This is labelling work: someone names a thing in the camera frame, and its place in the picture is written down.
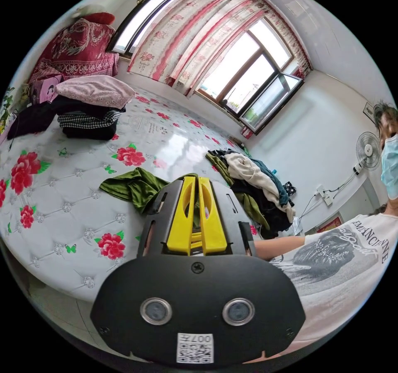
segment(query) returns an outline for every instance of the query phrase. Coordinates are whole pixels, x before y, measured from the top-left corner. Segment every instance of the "ceiling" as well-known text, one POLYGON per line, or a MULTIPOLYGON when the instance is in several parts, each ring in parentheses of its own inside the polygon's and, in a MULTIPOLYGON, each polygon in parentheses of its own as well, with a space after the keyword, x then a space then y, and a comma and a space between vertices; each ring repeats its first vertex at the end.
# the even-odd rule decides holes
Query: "ceiling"
POLYGON ((393 96, 379 68, 359 40, 314 0, 268 0, 287 19, 307 50, 313 68, 333 76, 370 103, 393 96))

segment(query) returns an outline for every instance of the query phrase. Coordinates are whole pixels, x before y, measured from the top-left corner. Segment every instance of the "face mask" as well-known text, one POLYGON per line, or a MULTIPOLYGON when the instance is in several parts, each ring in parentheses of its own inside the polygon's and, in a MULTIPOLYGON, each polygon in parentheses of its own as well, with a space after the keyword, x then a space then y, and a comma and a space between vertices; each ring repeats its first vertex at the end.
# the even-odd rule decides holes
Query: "face mask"
POLYGON ((381 155, 381 181, 390 200, 398 199, 398 134, 387 139, 381 155))

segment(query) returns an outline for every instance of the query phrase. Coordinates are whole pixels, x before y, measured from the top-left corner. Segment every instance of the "houndstooth fabric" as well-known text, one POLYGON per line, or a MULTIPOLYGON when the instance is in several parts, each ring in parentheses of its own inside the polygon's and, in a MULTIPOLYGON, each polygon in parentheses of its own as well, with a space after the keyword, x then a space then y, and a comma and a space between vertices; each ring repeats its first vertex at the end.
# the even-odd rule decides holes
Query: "houndstooth fabric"
POLYGON ((95 129, 109 127, 116 120, 119 119, 122 112, 110 110, 108 111, 103 119, 82 114, 81 112, 67 113, 64 115, 58 115, 58 123, 61 128, 83 128, 83 129, 95 129))

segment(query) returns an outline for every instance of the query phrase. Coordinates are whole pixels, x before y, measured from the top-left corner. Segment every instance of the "qr code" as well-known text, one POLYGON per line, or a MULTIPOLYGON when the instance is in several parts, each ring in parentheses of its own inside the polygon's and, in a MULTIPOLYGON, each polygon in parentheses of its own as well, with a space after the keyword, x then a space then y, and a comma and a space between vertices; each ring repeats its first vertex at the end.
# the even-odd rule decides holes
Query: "qr code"
POLYGON ((213 363, 214 347, 212 334, 178 333, 177 362, 213 363))

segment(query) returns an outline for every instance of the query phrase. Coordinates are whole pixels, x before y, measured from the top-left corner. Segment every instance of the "glass pane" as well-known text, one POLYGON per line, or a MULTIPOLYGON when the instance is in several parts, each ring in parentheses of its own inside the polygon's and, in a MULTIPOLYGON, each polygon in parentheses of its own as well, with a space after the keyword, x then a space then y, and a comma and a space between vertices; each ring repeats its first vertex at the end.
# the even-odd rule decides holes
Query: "glass pane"
POLYGON ((276 34, 274 29, 265 20, 260 20, 250 30, 274 58, 279 68, 290 59, 290 51, 286 48, 279 35, 276 34))
POLYGON ((137 47, 138 43, 140 42, 142 36, 145 34, 148 27, 152 24, 152 22, 160 15, 162 11, 164 11, 174 0, 170 0, 162 9, 147 23, 147 25, 140 31, 140 34, 133 42, 132 50, 137 47))
POLYGON ((200 88, 212 97, 217 98, 232 77, 258 49, 257 43, 244 33, 200 88))
POLYGON ((261 55, 228 93, 227 105, 237 113, 273 74, 274 69, 261 55))
POLYGON ((163 2, 164 0, 149 0, 141 10, 131 19, 117 41, 116 48, 125 50, 132 36, 141 26, 142 22, 163 2))
POLYGON ((299 81, 297 78, 281 74, 253 103, 242 119, 256 130, 279 107, 299 81))

